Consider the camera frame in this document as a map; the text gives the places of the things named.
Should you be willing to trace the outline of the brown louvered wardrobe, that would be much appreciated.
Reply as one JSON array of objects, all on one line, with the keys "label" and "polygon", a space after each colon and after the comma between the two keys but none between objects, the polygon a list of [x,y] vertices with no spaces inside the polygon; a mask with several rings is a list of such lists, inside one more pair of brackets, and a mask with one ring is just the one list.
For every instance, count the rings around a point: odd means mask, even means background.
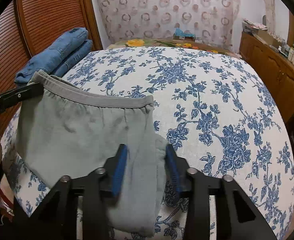
[{"label": "brown louvered wardrobe", "polygon": [[0,14],[0,94],[15,87],[31,57],[75,27],[88,30],[93,51],[103,48],[92,0],[9,0]]}]

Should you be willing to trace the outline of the cardboard box on sideboard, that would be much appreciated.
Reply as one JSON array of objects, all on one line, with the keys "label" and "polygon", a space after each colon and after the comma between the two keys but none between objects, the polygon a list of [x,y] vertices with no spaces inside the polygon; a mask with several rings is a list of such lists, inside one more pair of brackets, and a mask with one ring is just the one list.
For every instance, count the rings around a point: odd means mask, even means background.
[{"label": "cardboard box on sideboard", "polygon": [[273,35],[269,34],[266,30],[259,30],[257,35],[266,42],[267,45],[278,48],[282,46],[282,40],[275,38]]}]

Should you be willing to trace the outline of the wooden sideboard cabinet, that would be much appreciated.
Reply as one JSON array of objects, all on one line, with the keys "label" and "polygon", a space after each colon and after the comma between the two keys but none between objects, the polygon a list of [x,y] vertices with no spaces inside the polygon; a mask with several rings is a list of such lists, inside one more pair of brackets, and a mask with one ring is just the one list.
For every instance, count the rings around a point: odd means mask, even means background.
[{"label": "wooden sideboard cabinet", "polygon": [[273,97],[284,122],[294,115],[294,66],[254,36],[242,32],[239,52]]}]

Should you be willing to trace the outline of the stack of papers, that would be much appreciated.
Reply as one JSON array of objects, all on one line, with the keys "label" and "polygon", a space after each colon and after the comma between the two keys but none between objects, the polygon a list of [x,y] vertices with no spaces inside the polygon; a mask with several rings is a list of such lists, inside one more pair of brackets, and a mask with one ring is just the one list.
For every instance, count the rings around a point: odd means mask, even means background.
[{"label": "stack of papers", "polygon": [[261,23],[254,23],[244,18],[242,22],[243,31],[246,33],[257,34],[260,30],[267,31],[268,28],[266,25]]}]

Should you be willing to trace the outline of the blue floral white quilt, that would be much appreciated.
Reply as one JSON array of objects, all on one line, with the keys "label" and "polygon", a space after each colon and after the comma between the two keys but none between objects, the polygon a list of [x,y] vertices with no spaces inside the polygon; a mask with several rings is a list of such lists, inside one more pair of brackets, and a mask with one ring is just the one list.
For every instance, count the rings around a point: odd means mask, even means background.
[{"label": "blue floral white quilt", "polygon": [[[152,96],[154,130],[204,175],[230,175],[284,239],[294,205],[294,161],[270,92],[243,60],[201,50],[135,47],[92,51],[58,79],[92,94]],[[30,217],[49,191],[16,151],[20,110],[1,140],[16,206]],[[182,239],[189,200],[174,201],[169,172],[151,237],[111,225],[113,239]]]}]

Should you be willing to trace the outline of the cardboard box with blue cloth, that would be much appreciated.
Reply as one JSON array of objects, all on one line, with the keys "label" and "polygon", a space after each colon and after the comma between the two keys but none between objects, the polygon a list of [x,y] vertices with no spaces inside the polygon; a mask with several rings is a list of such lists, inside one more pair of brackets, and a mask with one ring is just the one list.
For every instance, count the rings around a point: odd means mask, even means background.
[{"label": "cardboard box with blue cloth", "polygon": [[173,35],[173,39],[194,42],[196,39],[196,36],[194,34],[190,33],[190,31],[182,31],[180,28],[176,28],[174,35]]}]

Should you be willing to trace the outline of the folded blue jeans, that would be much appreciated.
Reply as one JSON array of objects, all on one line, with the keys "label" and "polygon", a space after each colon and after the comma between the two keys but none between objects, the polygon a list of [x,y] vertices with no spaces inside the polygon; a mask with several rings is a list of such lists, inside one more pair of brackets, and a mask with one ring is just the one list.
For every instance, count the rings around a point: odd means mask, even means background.
[{"label": "folded blue jeans", "polygon": [[88,38],[86,28],[73,28],[63,33],[48,48],[33,56],[16,73],[14,83],[27,84],[35,72],[42,70],[49,75],[63,77],[90,51],[93,41]]}]

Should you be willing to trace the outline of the grey green shorts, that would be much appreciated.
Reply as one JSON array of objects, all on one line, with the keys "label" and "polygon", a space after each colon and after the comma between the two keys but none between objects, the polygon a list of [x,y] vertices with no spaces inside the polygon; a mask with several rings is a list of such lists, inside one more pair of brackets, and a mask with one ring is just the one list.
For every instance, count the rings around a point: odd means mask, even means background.
[{"label": "grey green shorts", "polygon": [[107,202],[110,224],[145,237],[155,233],[164,193],[167,141],[154,130],[152,96],[92,94],[44,71],[31,83],[43,94],[23,102],[16,151],[48,187],[64,175],[88,175],[127,146],[120,195]]}]

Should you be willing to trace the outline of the pink circle pattern curtain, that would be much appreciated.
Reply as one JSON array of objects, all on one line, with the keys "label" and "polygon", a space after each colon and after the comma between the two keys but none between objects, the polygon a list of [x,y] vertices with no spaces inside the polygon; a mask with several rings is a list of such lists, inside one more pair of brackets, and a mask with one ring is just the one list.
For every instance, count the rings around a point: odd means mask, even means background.
[{"label": "pink circle pattern curtain", "polygon": [[197,41],[232,49],[240,0],[97,0],[112,43],[173,38],[176,29]]}]

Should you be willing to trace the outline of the colourful floral blanket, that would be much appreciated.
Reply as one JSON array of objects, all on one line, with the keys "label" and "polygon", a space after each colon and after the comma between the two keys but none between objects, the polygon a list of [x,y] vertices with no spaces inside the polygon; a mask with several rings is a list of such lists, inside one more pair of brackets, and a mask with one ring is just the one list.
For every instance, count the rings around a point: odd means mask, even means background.
[{"label": "colourful floral blanket", "polygon": [[197,43],[193,41],[185,40],[172,40],[172,39],[142,39],[135,38],[131,40],[122,40],[111,44],[107,49],[125,48],[125,47],[170,47],[170,48],[186,48],[195,50],[204,50],[216,54],[227,55],[236,59],[242,59],[242,56],[233,53],[229,50],[209,46],[203,43]]}]

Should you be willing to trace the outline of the beige tied side curtain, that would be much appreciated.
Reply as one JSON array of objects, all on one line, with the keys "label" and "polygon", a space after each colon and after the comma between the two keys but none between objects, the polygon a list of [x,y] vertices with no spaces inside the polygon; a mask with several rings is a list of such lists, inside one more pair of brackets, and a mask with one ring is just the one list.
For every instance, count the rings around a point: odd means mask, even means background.
[{"label": "beige tied side curtain", "polygon": [[264,0],[266,10],[266,26],[270,33],[275,33],[275,0]]}]

